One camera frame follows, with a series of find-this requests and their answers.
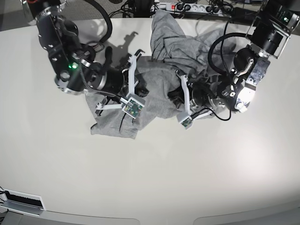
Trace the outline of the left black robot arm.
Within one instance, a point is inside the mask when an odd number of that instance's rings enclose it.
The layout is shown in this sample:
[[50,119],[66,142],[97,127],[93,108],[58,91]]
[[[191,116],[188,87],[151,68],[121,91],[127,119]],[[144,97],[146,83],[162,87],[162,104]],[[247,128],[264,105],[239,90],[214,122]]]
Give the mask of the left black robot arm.
[[[253,33],[224,32],[209,48],[209,67],[219,76],[215,90],[202,81],[184,81],[168,93],[176,105],[186,104],[191,115],[199,115],[204,108],[213,108],[219,100],[230,112],[243,113],[254,98],[258,83],[270,65],[269,58],[279,56],[280,44],[286,45],[300,23],[298,0],[265,0],[255,15]],[[233,68],[226,65],[224,43],[229,38],[246,38],[250,43],[238,50],[233,58]]]

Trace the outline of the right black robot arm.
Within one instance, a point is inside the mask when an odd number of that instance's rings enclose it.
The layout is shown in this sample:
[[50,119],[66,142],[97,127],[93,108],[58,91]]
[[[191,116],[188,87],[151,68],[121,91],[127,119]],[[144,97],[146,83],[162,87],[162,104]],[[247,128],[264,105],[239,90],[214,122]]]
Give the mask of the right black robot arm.
[[87,1],[103,17],[106,33],[97,41],[83,43],[77,25],[61,14],[65,0],[23,0],[24,13],[31,16],[38,29],[41,47],[47,51],[55,72],[57,87],[71,95],[92,94],[113,98],[126,98],[129,92],[128,62],[121,69],[112,66],[113,49],[104,43],[113,31],[106,10],[95,0]]

